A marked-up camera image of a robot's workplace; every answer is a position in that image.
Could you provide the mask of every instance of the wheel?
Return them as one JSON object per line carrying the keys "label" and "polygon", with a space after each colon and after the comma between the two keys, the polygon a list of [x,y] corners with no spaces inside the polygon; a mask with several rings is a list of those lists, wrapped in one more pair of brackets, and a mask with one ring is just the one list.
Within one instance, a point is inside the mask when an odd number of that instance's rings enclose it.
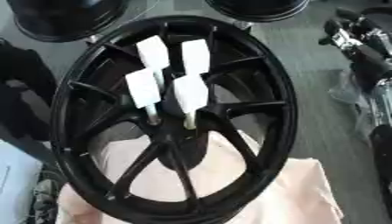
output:
{"label": "wheel", "polygon": [[68,42],[100,32],[119,18],[129,0],[8,0],[19,30],[45,42]]}
{"label": "wheel", "polygon": [[206,0],[218,12],[241,21],[269,23],[293,17],[310,0]]}
{"label": "wheel", "polygon": [[[123,76],[143,68],[135,43],[153,35],[170,49],[171,66],[164,70],[167,86],[184,75],[180,43],[206,39],[209,44],[212,68],[202,78],[210,88],[210,99],[198,112],[196,131],[183,128],[183,115],[171,100],[170,88],[157,105],[162,116],[158,126],[150,125],[145,113],[133,106]],[[217,86],[241,102],[217,101]],[[297,132],[297,110],[291,80],[281,63],[246,32],[205,17],[155,17],[100,38],[73,65],[53,101],[52,147],[75,191],[106,214],[136,224],[223,223],[262,193],[284,166]],[[257,121],[270,120],[258,155],[232,123],[247,114],[257,114]],[[87,148],[96,135],[118,123],[134,123],[151,144],[113,183],[96,167]],[[189,171],[206,154],[209,131],[220,132],[241,153],[247,169],[222,190],[198,197]],[[178,174],[187,199],[153,201],[129,192],[132,181],[156,158]]]}

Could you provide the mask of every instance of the black wheel in background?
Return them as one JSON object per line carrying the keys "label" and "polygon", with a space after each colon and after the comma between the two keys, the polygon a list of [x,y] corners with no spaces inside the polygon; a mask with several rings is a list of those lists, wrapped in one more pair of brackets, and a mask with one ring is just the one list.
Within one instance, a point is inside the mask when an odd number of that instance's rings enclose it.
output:
{"label": "black wheel in background", "polygon": [[241,21],[269,23],[293,17],[310,0],[206,0],[221,14]]}
{"label": "black wheel in background", "polygon": [[19,30],[44,42],[92,36],[119,18],[129,0],[7,0]]}

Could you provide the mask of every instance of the handlebar grip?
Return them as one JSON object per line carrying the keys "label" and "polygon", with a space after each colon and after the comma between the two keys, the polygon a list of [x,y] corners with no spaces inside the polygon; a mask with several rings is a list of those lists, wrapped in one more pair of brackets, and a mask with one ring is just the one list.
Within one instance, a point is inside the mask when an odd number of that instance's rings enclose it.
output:
{"label": "handlebar grip", "polygon": [[345,10],[342,8],[338,8],[336,10],[336,15],[340,18],[344,18],[344,19],[348,19],[351,22],[358,22],[358,20],[362,17],[362,15],[360,13],[351,11],[351,10]]}

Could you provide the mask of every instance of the wheel spoke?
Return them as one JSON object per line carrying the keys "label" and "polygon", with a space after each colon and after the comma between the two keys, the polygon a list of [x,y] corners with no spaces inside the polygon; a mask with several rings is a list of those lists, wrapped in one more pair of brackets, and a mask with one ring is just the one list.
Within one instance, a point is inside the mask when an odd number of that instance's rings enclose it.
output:
{"label": "wheel spoke", "polygon": [[210,33],[208,34],[207,38],[207,44],[208,47],[210,48],[211,55],[215,55],[215,47],[216,47],[216,37],[215,33],[217,31],[218,27],[216,26],[211,26]]}
{"label": "wheel spoke", "polygon": [[120,107],[112,106],[76,135],[75,139],[86,140],[102,133],[104,130],[118,124],[124,114],[125,112]]}
{"label": "wheel spoke", "polygon": [[234,61],[230,61],[228,63],[220,64],[216,67],[212,67],[209,73],[202,74],[202,77],[205,81],[211,82],[222,75],[225,75],[226,72],[233,72],[234,70],[238,70],[241,68],[248,68],[257,66],[258,63],[263,59],[263,57],[250,57],[246,59],[238,59]]}
{"label": "wheel spoke", "polygon": [[200,124],[205,130],[214,130],[220,132],[242,155],[247,165],[248,171],[259,171],[261,165],[258,162],[257,155],[250,149],[237,128],[226,117],[222,117],[213,111],[201,111],[209,122]]}
{"label": "wheel spoke", "polygon": [[158,158],[161,153],[165,152],[165,149],[166,147],[163,143],[151,143],[117,180],[108,195],[114,194],[117,197],[124,198],[129,196],[130,185],[137,175],[139,175],[139,173],[141,173],[152,161]]}
{"label": "wheel spoke", "polygon": [[167,32],[169,30],[169,24],[164,23],[159,26],[159,37],[164,41],[164,43],[167,43]]}
{"label": "wheel spoke", "polygon": [[118,45],[114,45],[111,43],[106,43],[104,46],[108,50],[122,54],[126,59],[131,60],[132,62],[137,62],[138,64],[142,64],[142,61],[139,59],[139,57],[136,54],[128,51],[127,49],[124,49]]}
{"label": "wheel spoke", "polygon": [[227,109],[227,116],[230,118],[255,113],[277,116],[285,105],[287,105],[286,101],[251,101],[224,103],[223,108]]}
{"label": "wheel spoke", "polygon": [[218,101],[216,97],[215,85],[209,84],[207,86],[208,86],[208,103],[214,105]]}
{"label": "wheel spoke", "polygon": [[117,100],[117,96],[115,94],[87,83],[72,80],[68,83],[68,85],[75,90],[84,90],[95,93],[99,95],[103,100],[110,103],[114,103]]}
{"label": "wheel spoke", "polygon": [[178,174],[178,177],[185,189],[185,195],[187,197],[190,209],[193,211],[201,211],[201,201],[196,193],[196,190],[194,189],[191,177],[189,176],[189,172],[186,167],[186,163],[180,154],[179,146],[173,141],[168,145],[168,147],[173,167],[176,170],[176,173]]}

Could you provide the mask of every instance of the wheel rim lip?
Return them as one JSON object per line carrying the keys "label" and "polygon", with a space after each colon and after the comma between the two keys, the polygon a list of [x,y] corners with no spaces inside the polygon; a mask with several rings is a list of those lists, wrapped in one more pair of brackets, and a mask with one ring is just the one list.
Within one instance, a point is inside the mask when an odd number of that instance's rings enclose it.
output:
{"label": "wheel rim lip", "polygon": [[241,14],[238,11],[231,10],[231,9],[223,9],[219,7],[213,0],[206,0],[206,2],[219,13],[226,15],[231,18],[235,18],[241,21],[247,22],[257,22],[257,23],[269,23],[269,22],[276,22],[280,20],[284,20],[286,18],[291,18],[303,11],[310,0],[304,0],[302,3],[297,4],[295,6],[287,7],[284,12],[277,13],[277,14],[270,14],[270,15],[252,15],[252,14]]}
{"label": "wheel rim lip", "polygon": [[[78,192],[83,198],[85,198],[87,201],[92,202],[92,204],[98,208],[100,208],[102,211],[108,214],[114,215],[116,218],[125,220],[125,221],[134,221],[137,219],[143,220],[145,219],[143,213],[138,213],[135,211],[130,211],[128,209],[125,209],[124,207],[118,207],[118,211],[115,211],[116,209],[113,208],[113,205],[109,204],[109,201],[106,200],[106,203],[102,203],[102,199],[97,199],[97,189],[89,189],[89,187],[79,183],[79,180],[75,177],[78,176],[77,173],[74,173],[73,168],[71,167],[73,165],[72,161],[67,161],[66,159],[63,158],[63,145],[64,145],[64,120],[61,120],[60,118],[65,114],[64,108],[67,107],[67,95],[69,94],[69,89],[67,89],[67,81],[70,80],[74,74],[81,75],[81,71],[84,70],[85,68],[88,67],[88,65],[96,58],[97,55],[99,55],[102,51],[102,44],[114,40],[116,38],[120,39],[120,36],[125,33],[129,28],[132,26],[141,26],[142,24],[148,24],[150,22],[154,21],[159,21],[160,19],[164,20],[171,20],[171,21],[176,21],[176,20],[181,20],[181,19],[194,19],[197,20],[198,22],[208,22],[211,24],[215,24],[216,26],[223,26],[223,27],[230,27],[229,29],[232,29],[234,32],[236,32],[235,36],[243,37],[246,40],[242,42],[248,42],[250,43],[253,47],[257,47],[258,51],[262,52],[263,54],[266,55],[266,60],[269,62],[269,64],[272,64],[272,66],[277,70],[276,73],[283,74],[284,77],[281,77],[281,79],[284,80],[284,85],[286,90],[292,94],[287,94],[290,99],[287,99],[288,102],[291,103],[291,106],[293,107],[291,110],[293,113],[289,113],[290,117],[286,117],[285,119],[288,120],[286,123],[286,129],[285,133],[287,135],[287,139],[284,139],[285,141],[283,143],[280,143],[279,145],[279,150],[280,150],[280,158],[276,159],[274,161],[274,164],[271,165],[271,171],[268,175],[265,176],[264,179],[260,180],[258,186],[254,186],[253,191],[247,192],[246,195],[242,197],[241,200],[238,200],[238,203],[235,203],[236,205],[227,205],[227,208],[232,207],[231,209],[238,210],[239,207],[245,206],[247,203],[249,203],[253,198],[255,198],[259,193],[260,189],[265,189],[265,187],[273,180],[273,178],[279,173],[279,171],[283,168],[283,165],[288,157],[288,154],[290,152],[291,146],[294,142],[295,135],[297,132],[297,121],[298,121],[298,115],[297,115],[297,101],[296,97],[294,95],[294,89],[292,87],[291,81],[288,78],[287,73],[284,71],[282,65],[280,62],[277,60],[277,58],[270,52],[268,48],[266,48],[263,44],[261,44],[258,40],[255,38],[249,36],[249,35],[244,35],[242,31],[232,27],[231,25],[224,24],[222,22],[212,20],[209,18],[204,18],[204,17],[193,17],[193,16],[173,16],[173,17],[156,17],[156,18],[151,18],[135,23],[130,23],[122,26],[121,28],[111,32],[109,35],[105,36],[104,38],[100,39],[95,45],[93,45],[91,48],[89,48],[79,59],[78,61],[74,64],[73,68],[70,70],[70,72],[63,78],[63,81],[61,82],[61,85],[58,89],[58,92],[55,96],[55,100],[53,102],[53,110],[52,110],[52,147],[54,150],[54,153],[56,155],[56,158],[58,159],[59,166],[61,170],[65,173],[67,177],[71,177],[69,179],[69,182],[72,184],[73,188]],[[208,219],[208,218],[220,218],[220,217],[225,217],[227,214],[222,213],[222,211],[209,211],[209,213],[206,213],[203,217],[202,220]],[[192,223],[189,222],[189,220],[200,220],[201,218],[198,215],[182,215],[182,216],[175,216],[175,217],[169,217],[168,216],[155,216],[159,221],[162,221],[162,223],[166,223],[165,221],[168,221],[168,223],[172,223],[170,220],[171,218],[177,218],[181,223]]]}

